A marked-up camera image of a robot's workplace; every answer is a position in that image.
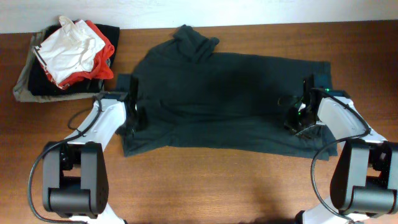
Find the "dark green t-shirt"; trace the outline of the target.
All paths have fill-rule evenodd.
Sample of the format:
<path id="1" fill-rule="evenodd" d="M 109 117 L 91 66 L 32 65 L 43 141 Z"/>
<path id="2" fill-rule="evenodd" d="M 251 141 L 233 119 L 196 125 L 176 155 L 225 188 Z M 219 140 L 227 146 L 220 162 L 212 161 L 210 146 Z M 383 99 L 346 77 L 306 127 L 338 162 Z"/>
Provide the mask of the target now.
<path id="1" fill-rule="evenodd" d="M 181 26 L 138 63 L 135 101 L 146 109 L 147 127 L 123 136 L 125 156 L 172 146 L 311 158 L 333 141 L 326 126 L 317 139 L 284 128 L 303 79 L 331 75 L 328 62 L 216 52 L 218 42 Z"/>

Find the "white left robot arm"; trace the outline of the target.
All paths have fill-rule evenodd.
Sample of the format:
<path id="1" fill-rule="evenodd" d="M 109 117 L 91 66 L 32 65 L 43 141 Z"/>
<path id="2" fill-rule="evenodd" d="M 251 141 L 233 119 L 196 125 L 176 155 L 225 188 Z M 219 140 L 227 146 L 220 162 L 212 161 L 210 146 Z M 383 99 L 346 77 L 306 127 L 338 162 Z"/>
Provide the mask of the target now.
<path id="1" fill-rule="evenodd" d="M 104 150 L 114 133 L 132 134 L 136 101 L 128 92 L 102 92 L 79 127 L 44 148 L 43 206 L 68 223 L 124 223 L 108 203 Z"/>

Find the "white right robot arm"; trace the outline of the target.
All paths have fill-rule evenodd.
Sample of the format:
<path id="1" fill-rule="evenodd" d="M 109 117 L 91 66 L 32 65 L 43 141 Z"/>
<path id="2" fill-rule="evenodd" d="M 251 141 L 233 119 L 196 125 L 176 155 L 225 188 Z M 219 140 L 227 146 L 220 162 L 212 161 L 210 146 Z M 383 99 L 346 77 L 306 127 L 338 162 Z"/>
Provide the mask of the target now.
<path id="1" fill-rule="evenodd" d="M 311 88 L 293 108 L 292 130 L 297 135 L 326 126 L 335 140 L 314 155 L 310 166 L 319 205 L 296 214 L 295 223 L 362 223 L 397 213 L 397 143 L 388 141 L 364 120 L 343 90 Z M 318 157 L 329 148 L 343 148 L 330 182 L 330 196 L 322 199 L 315 180 Z"/>

